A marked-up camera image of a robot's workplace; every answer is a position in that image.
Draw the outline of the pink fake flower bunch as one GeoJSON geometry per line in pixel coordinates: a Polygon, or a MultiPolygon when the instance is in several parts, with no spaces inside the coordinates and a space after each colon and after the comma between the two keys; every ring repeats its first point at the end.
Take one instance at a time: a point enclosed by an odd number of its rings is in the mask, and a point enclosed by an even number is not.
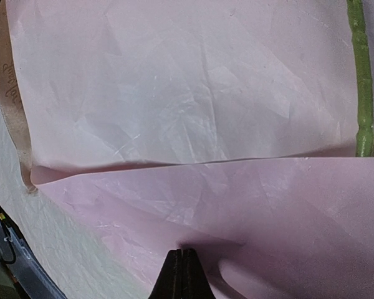
{"type": "Polygon", "coordinates": [[[360,0],[347,1],[347,16],[352,33],[357,78],[358,131],[356,136],[356,156],[370,157],[374,143],[373,79],[365,16],[363,4],[360,0]]]}

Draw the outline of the pink wrapping paper sheet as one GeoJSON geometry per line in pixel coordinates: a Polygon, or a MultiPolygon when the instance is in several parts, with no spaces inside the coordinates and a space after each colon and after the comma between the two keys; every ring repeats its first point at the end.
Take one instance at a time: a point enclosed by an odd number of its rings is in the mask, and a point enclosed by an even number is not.
{"type": "Polygon", "coordinates": [[[146,298],[193,247],[218,298],[374,298],[345,1],[8,1],[33,182],[146,298]]]}

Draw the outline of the tan satin ribbon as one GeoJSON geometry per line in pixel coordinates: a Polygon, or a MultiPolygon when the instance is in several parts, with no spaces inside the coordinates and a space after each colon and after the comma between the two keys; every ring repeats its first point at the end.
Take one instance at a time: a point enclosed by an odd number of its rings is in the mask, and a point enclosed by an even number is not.
{"type": "Polygon", "coordinates": [[[35,193],[31,136],[17,82],[5,1],[0,2],[0,109],[17,152],[22,181],[29,193],[35,193]]]}

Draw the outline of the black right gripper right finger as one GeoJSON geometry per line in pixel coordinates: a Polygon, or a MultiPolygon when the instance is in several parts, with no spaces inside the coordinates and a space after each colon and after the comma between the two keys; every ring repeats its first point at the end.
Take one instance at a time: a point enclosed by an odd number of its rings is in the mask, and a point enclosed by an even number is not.
{"type": "Polygon", "coordinates": [[[215,299],[198,254],[194,249],[183,251],[182,298],[215,299]]]}

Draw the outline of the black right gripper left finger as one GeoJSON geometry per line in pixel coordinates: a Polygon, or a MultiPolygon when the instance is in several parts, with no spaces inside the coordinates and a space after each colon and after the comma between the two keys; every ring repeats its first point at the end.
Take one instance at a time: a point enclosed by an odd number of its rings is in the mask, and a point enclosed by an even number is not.
{"type": "Polygon", "coordinates": [[[160,270],[149,299],[181,299],[183,259],[182,250],[171,250],[160,270]]]}

